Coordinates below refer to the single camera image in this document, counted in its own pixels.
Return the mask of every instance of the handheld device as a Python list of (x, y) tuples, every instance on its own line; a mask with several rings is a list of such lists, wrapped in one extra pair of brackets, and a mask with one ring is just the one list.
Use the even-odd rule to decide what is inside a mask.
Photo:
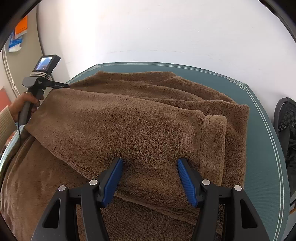
[[(22, 85), (28, 88), (27, 93), (32, 93), (37, 100), (40, 100), (47, 87), (54, 89), (69, 88), (67, 84), (49, 80), (52, 71), (60, 59), (57, 55), (46, 55), (39, 59), (30, 77), (25, 77), (22, 81)], [(18, 118), (18, 124), (20, 126), (28, 123), (33, 106), (34, 104), (29, 101), (24, 104)]]

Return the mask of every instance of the metal pin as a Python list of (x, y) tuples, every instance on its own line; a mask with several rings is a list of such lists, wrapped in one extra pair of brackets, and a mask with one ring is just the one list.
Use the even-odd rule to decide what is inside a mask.
[(98, 183), (98, 180), (96, 180), (96, 179), (93, 179), (93, 180), (89, 181), (89, 184), (92, 185), (92, 186), (96, 185), (97, 183)]
[(234, 186), (234, 189), (237, 190), (237, 191), (241, 191), (242, 190), (242, 187), (240, 185), (235, 185)]
[(66, 189), (66, 186), (65, 185), (59, 186), (59, 191), (64, 191), (65, 189)]
[(208, 185), (211, 184), (211, 182), (210, 182), (208, 179), (204, 179), (204, 180), (202, 181), (202, 184), (208, 186)]

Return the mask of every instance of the device handle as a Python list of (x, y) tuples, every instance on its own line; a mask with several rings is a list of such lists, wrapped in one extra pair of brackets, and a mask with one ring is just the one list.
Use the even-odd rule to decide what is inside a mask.
[[(41, 97), (44, 94), (44, 91), (42, 89), (35, 89), (35, 88), (29, 88), (27, 93), (32, 93), (37, 100), (40, 100)], [(20, 126), (25, 125), (28, 123), (30, 117), (31, 117), (31, 111), (34, 104), (30, 101), (26, 101), (24, 104), (24, 107), (22, 108), (22, 111), (20, 112), (19, 118), (18, 118), (18, 124)]]

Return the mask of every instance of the fuzzy brown fabric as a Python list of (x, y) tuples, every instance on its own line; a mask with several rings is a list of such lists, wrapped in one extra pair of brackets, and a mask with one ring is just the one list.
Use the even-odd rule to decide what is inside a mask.
[[(118, 198), (103, 211), (111, 239), (189, 240), (198, 210), (187, 202), (176, 161), (187, 158), (217, 185), (243, 185), (247, 116), (246, 105), (170, 72), (98, 72), (53, 90), (26, 125), (33, 137), (5, 176), (3, 217), (20, 240), (30, 239), (60, 184), (84, 184), (118, 156), (124, 159)], [(20, 229), (16, 219), (23, 223), (25, 216), (34, 222)], [(119, 219), (124, 231), (112, 229)], [(152, 229), (144, 231), (143, 221)]]

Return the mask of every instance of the blue gripper pad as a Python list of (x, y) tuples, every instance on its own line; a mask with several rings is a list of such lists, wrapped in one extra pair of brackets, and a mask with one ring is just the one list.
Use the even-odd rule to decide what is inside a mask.
[(101, 202), (102, 207), (106, 207), (112, 201), (113, 195), (115, 193), (115, 190), (117, 188), (117, 185), (122, 175), (122, 170), (123, 170), (123, 161), (120, 158), (117, 161), (114, 169), (112, 170), (112, 173), (104, 187), (104, 197)]
[(191, 203), (193, 207), (197, 207), (198, 200), (196, 198), (195, 186), (188, 174), (188, 171), (191, 171), (191, 170), (187, 170), (187, 168), (190, 168), (190, 167), (187, 163), (184, 164), (183, 162), (184, 160), (182, 159), (178, 159), (177, 161), (177, 169), (179, 172), (179, 176), (181, 178), (181, 182), (185, 190), (188, 202)]

